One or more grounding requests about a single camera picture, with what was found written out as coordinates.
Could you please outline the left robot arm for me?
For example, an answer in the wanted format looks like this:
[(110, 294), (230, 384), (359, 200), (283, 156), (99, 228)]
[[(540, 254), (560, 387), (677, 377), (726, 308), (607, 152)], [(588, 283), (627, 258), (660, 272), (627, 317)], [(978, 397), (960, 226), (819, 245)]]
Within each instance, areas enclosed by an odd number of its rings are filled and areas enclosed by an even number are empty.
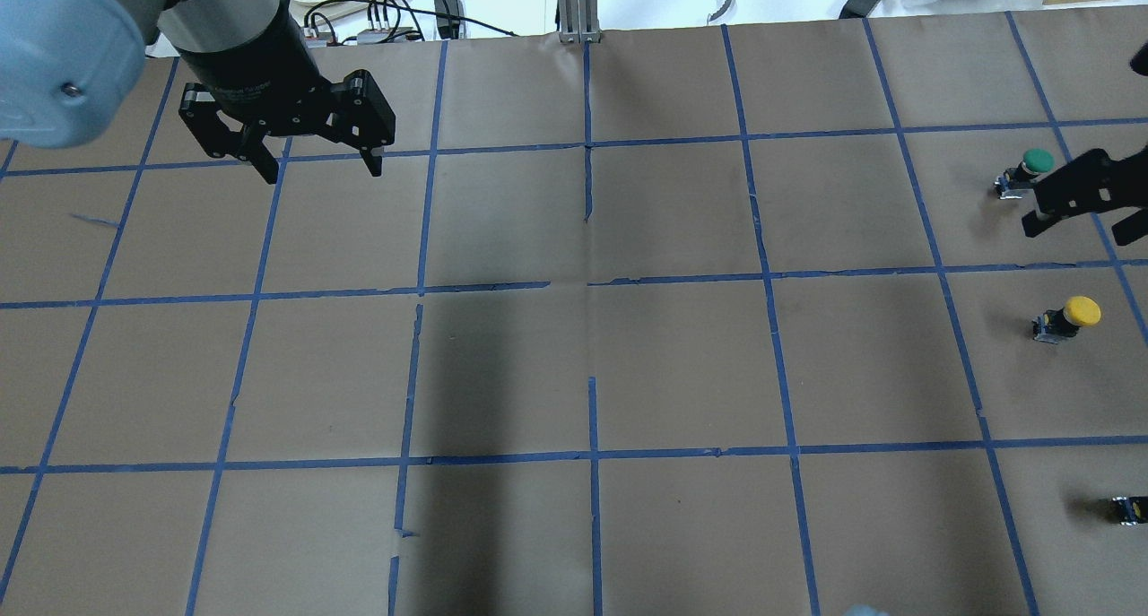
[(321, 75), (290, 0), (1, 0), (3, 138), (70, 149), (103, 135), (164, 37), (189, 65), (178, 114), (202, 151), (269, 184), (265, 139), (318, 135), (380, 178), (396, 114), (369, 70)]

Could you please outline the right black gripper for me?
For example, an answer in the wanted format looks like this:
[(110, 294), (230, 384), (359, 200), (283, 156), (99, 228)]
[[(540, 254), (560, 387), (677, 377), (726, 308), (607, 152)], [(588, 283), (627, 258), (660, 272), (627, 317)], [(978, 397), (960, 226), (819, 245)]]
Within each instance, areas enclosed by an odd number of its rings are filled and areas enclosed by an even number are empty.
[(1112, 224), (1114, 243), (1131, 245), (1148, 233), (1146, 188), (1147, 150), (1114, 159), (1102, 149), (1091, 149), (1035, 185), (1035, 208), (1022, 216), (1022, 232), (1035, 239), (1075, 216), (1139, 208)]

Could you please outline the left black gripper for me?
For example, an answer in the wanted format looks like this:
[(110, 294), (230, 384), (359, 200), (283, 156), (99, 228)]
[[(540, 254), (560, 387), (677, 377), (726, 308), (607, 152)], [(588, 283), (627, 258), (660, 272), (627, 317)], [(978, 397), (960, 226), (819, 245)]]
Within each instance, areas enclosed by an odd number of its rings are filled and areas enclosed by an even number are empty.
[(356, 149), (370, 176), (381, 178), (396, 114), (369, 70), (352, 70), (335, 88), (295, 21), (273, 20), (233, 48), (178, 52), (195, 77), (178, 114), (209, 157), (243, 161), (273, 186), (279, 162), (264, 138), (319, 135)]

